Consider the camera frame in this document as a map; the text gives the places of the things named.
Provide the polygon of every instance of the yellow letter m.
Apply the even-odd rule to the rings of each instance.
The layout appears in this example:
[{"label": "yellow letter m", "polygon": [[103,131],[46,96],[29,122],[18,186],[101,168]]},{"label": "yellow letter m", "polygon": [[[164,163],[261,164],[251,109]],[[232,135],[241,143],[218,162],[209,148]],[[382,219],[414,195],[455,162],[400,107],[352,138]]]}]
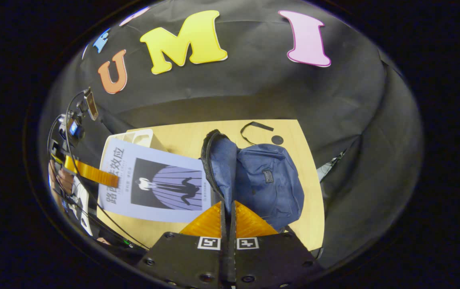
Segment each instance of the yellow letter m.
[{"label": "yellow letter m", "polygon": [[219,11],[208,10],[190,15],[184,21],[178,36],[162,27],[144,34],[141,42],[146,42],[150,52],[153,74],[170,71],[172,64],[164,59],[165,53],[177,65],[183,66],[187,57],[189,44],[193,54],[189,60],[195,64],[222,61],[228,58],[228,53],[222,50],[215,34],[215,19]]}]

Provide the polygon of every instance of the book cover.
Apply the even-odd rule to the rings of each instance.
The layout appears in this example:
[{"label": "book cover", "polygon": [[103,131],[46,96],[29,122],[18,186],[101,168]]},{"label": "book cover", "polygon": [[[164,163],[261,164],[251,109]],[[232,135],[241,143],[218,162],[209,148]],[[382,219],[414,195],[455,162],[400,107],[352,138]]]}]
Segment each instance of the book cover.
[{"label": "book cover", "polygon": [[188,223],[214,201],[199,159],[112,139],[100,169],[120,178],[99,185],[101,207],[124,216]]}]

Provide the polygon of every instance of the cable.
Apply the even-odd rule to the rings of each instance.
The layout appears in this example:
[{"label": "cable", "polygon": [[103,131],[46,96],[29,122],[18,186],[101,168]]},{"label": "cable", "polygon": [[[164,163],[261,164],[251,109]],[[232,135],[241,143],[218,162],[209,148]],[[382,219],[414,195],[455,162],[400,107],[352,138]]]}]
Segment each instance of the cable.
[{"label": "cable", "polygon": [[[68,104],[68,108],[66,110],[66,117],[65,117],[65,122],[68,123],[68,112],[70,110],[70,107],[71,107],[71,104],[73,103],[73,101],[75,100],[75,98],[77,96],[79,96],[81,93],[85,93],[86,90],[83,90],[79,93],[77,93],[70,101],[70,103]],[[66,145],[68,146],[68,151],[69,153],[71,154],[71,159],[73,161],[73,166],[75,167],[75,171],[77,172],[76,173],[76,176],[78,177],[78,180],[80,181],[80,183],[83,185],[83,187],[85,188],[86,192],[89,194],[89,196],[91,196],[93,199],[97,199],[97,198],[94,198],[93,194],[89,191],[89,189],[87,188],[86,185],[83,184],[83,181],[82,181],[82,176],[80,174],[80,171],[78,170],[78,168],[76,167],[76,162],[75,162],[75,158],[73,156],[73,152],[71,151],[71,146],[70,146],[70,143],[69,143],[69,137],[68,137],[68,132],[66,131],[65,132],[65,135],[66,135]],[[138,242],[140,245],[142,245],[143,247],[145,247],[147,250],[149,250],[149,247],[147,247],[146,245],[144,245],[143,243],[139,242],[136,238],[134,238],[132,235],[128,234],[125,230],[123,230],[123,228],[120,227],[120,225],[118,225],[118,223],[116,223],[116,221],[114,221],[110,216],[109,214],[107,214],[107,212],[105,212],[105,210],[100,206],[100,204],[98,203],[98,201],[96,201],[96,206],[98,208],[101,209],[101,211],[105,214],[105,216],[107,216],[107,218],[109,218],[110,221],[112,221],[112,223],[114,223],[114,225],[116,225],[123,233],[125,233],[127,236],[129,236],[130,238],[132,238],[134,241]]]},{"label": "cable", "polygon": [[[52,135],[52,132],[55,128],[55,126],[57,125],[57,121],[58,119],[61,117],[61,115],[58,115],[55,120],[53,121],[53,124],[52,126],[50,126],[50,131],[48,132],[48,139],[47,139],[47,148],[48,148],[48,159],[51,159],[51,153],[50,153],[50,138],[51,138],[51,135]],[[53,177],[54,179],[59,183],[59,187],[61,187],[61,192],[58,192],[58,196],[61,197],[61,199],[63,199],[64,201],[66,201],[67,203],[68,200],[66,199],[65,196],[63,196],[63,192],[66,192],[66,189],[64,188],[64,186],[62,185],[62,182],[61,180],[59,179],[59,176],[57,175],[57,171],[55,170],[55,166],[51,166],[52,167],[52,174],[53,174]],[[79,182],[75,188],[72,188],[72,191],[71,192],[74,192],[79,185],[82,185],[81,182]],[[76,203],[73,203],[76,207],[78,207],[79,209],[81,209],[81,211],[88,217],[90,218],[91,220],[93,220],[94,222],[96,222],[100,227],[104,228],[105,230],[109,231],[111,234],[113,234],[114,236],[118,237],[118,238],[121,238],[123,241],[125,241],[125,238],[119,234],[116,234],[112,231],[112,229],[110,229],[109,227],[107,227],[107,225],[105,225],[103,222],[99,222],[98,220],[96,220],[96,218],[94,218],[93,216],[91,216],[90,214],[88,214],[87,212],[85,212],[78,204]]]},{"label": "cable", "polygon": [[[61,199],[63,199],[64,201],[66,201],[65,197],[64,196],[61,196],[60,194],[58,194],[59,197],[61,197]],[[98,221],[96,218],[94,218],[93,216],[91,216],[89,213],[85,212],[78,204],[76,203],[73,203],[79,210],[81,210],[88,218],[90,218],[92,221],[94,221],[96,224],[98,224],[101,228],[104,228],[105,230],[107,230],[108,232],[110,232],[111,234],[113,234],[114,236],[116,236],[117,238],[121,238],[121,240],[124,242],[126,239],[117,234],[117,233],[114,233],[112,232],[111,229],[107,228],[106,225],[101,222],[101,221]]]}]

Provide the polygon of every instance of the backpack label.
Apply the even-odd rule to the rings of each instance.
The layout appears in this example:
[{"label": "backpack label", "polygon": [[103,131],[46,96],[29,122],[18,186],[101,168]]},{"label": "backpack label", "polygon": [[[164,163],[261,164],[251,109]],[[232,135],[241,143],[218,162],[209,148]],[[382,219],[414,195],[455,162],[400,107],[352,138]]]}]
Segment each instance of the backpack label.
[{"label": "backpack label", "polygon": [[272,183],[274,182],[274,179],[272,178],[272,172],[270,170],[262,171],[263,175],[265,176],[265,182],[266,183]]}]

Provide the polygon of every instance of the silhouette illustration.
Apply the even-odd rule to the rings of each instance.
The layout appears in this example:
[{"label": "silhouette illustration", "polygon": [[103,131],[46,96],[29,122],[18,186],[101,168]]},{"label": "silhouette illustration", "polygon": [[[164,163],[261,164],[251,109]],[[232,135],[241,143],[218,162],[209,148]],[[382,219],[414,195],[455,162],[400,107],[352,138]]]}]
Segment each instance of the silhouette illustration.
[{"label": "silhouette illustration", "polygon": [[202,210],[202,172],[136,159],[131,203],[158,209]]}]

